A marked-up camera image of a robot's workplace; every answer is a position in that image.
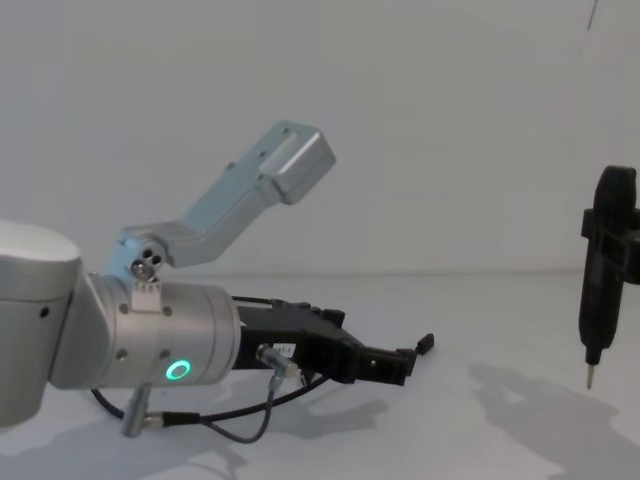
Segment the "white background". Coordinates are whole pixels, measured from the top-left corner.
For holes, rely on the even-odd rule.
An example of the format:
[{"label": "white background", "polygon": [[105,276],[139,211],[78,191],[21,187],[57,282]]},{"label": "white background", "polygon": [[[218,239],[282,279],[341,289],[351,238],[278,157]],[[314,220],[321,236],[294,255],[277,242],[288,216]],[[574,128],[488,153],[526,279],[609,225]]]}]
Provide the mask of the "white background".
[{"label": "white background", "polygon": [[4,1],[0,212],[102,269],[276,120],[338,166],[207,271],[569,270],[602,168],[638,166],[640,4]]}]

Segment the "screw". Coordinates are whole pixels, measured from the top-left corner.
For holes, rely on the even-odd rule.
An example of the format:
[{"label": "screw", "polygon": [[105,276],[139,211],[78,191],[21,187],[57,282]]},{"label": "screw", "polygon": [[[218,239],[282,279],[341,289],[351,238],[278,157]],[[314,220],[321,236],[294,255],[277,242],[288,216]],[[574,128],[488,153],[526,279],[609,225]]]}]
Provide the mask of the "screw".
[{"label": "screw", "polygon": [[131,264],[131,273],[143,282],[148,282],[153,278],[153,268],[148,267],[143,261],[136,260]]}]

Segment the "black handheld tool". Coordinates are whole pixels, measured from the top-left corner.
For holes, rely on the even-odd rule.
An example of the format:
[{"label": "black handheld tool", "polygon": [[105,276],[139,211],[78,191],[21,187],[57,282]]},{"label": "black handheld tool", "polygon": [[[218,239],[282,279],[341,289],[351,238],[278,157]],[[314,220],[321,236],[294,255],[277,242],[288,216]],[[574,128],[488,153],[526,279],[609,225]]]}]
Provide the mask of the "black handheld tool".
[{"label": "black handheld tool", "polygon": [[580,339],[589,365],[591,388],[602,351],[613,343],[624,282],[640,283],[640,211],[636,210],[636,171],[607,167],[586,210],[582,236],[589,239],[582,300]]}]

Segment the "green light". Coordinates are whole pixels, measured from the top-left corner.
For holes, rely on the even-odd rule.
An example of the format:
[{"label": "green light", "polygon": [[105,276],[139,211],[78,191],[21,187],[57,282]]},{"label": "green light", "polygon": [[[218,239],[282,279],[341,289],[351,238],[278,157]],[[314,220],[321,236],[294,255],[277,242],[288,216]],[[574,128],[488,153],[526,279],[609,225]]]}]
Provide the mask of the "green light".
[{"label": "green light", "polygon": [[177,362],[173,362],[171,365],[169,365],[165,376],[167,377],[167,380],[177,382],[178,380],[189,375],[190,371],[191,363],[189,363],[187,360],[178,360]]}]

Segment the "tool tip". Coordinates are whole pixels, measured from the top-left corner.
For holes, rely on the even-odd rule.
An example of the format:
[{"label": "tool tip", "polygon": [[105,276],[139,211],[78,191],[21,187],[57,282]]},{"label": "tool tip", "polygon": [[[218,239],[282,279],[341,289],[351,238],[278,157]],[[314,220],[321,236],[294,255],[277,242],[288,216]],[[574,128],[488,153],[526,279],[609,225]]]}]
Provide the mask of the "tool tip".
[{"label": "tool tip", "polygon": [[591,387],[593,386],[593,374],[596,371],[596,367],[595,365],[589,365],[589,368],[587,370],[587,389],[591,390]]}]

